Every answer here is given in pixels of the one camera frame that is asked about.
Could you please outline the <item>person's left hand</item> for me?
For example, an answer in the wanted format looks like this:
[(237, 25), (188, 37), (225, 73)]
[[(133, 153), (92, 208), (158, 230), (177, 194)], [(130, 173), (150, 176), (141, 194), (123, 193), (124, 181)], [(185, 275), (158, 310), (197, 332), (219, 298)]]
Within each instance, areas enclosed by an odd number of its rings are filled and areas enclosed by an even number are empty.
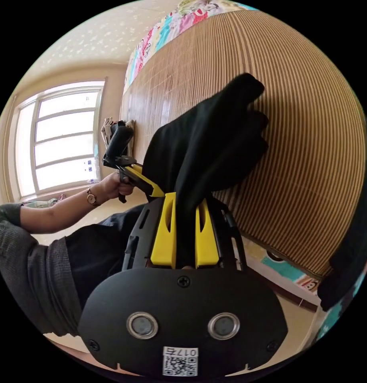
[(120, 197), (123, 200), (128, 191), (130, 185), (127, 183), (127, 179), (122, 179), (121, 174), (113, 172), (100, 182), (100, 201), (107, 202), (111, 199)]

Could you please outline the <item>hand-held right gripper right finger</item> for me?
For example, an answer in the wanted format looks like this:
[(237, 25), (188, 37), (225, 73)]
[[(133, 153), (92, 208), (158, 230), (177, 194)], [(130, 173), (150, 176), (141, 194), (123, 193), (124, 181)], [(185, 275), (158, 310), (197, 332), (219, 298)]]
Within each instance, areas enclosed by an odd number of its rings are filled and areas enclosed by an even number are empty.
[(207, 201), (195, 211), (195, 267), (215, 267), (219, 262), (218, 247)]

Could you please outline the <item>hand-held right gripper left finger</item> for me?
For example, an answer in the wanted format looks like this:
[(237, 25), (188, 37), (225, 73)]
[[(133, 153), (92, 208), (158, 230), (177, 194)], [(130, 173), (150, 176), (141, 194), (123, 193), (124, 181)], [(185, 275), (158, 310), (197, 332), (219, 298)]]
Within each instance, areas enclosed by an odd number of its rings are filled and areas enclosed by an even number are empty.
[(150, 260), (156, 267), (176, 268), (176, 193), (165, 195)]

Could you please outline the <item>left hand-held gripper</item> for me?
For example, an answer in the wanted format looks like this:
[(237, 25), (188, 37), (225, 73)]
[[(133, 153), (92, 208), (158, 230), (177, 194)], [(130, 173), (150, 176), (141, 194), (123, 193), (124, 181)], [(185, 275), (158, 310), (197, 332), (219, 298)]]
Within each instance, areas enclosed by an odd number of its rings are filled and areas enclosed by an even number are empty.
[(121, 183), (137, 187), (148, 197), (164, 197), (165, 193), (161, 188), (142, 175), (142, 166), (136, 160), (128, 156), (109, 157), (103, 156), (103, 165), (117, 171)]

